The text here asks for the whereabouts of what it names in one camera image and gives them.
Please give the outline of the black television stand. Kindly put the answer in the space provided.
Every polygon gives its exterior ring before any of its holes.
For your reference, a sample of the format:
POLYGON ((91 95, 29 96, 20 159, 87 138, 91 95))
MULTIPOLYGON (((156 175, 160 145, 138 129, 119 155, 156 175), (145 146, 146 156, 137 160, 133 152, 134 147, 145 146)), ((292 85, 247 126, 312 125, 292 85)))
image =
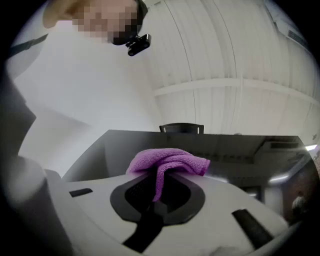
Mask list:
POLYGON ((204 134, 205 126, 194 123, 169 123, 159 126, 161 133, 204 134))

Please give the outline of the purple microfibre cloth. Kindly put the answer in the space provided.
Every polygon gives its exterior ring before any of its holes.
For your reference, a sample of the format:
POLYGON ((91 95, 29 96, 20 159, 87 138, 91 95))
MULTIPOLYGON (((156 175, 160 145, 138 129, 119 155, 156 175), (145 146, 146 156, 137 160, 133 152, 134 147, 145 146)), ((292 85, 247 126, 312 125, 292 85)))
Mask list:
POLYGON ((139 152, 129 164, 127 174, 156 169, 155 196, 153 201, 158 201, 162 196, 165 184, 165 173, 177 169, 192 175, 204 176, 211 161, 194 156, 178 148, 153 148, 139 152))

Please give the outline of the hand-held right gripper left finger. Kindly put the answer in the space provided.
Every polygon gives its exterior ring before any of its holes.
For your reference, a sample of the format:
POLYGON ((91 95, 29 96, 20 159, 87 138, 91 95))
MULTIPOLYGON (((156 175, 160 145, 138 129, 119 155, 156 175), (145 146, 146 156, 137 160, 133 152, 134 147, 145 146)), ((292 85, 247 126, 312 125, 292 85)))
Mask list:
POLYGON ((72 256, 134 256, 157 237, 153 174, 64 182, 48 170, 46 178, 72 256))

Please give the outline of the large black TV screen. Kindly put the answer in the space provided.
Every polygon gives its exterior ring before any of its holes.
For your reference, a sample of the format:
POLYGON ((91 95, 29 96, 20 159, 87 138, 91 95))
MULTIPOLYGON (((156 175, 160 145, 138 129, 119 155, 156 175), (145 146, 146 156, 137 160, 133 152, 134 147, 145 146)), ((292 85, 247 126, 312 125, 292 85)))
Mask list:
POLYGON ((297 136, 223 135, 108 130, 80 155, 67 182, 123 175, 137 153, 176 148, 210 160, 207 175, 239 187, 280 186, 286 202, 319 194, 318 172, 297 136))

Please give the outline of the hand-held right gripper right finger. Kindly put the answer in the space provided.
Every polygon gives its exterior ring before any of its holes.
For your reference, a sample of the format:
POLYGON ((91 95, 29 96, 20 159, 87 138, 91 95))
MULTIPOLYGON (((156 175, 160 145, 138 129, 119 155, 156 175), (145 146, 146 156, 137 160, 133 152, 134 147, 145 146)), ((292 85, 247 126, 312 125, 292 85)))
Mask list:
POLYGON ((164 227, 145 256, 245 256, 255 249, 233 217, 248 210, 273 236, 288 229, 282 216, 240 188, 216 179, 179 173, 205 194, 202 209, 190 221, 164 227))

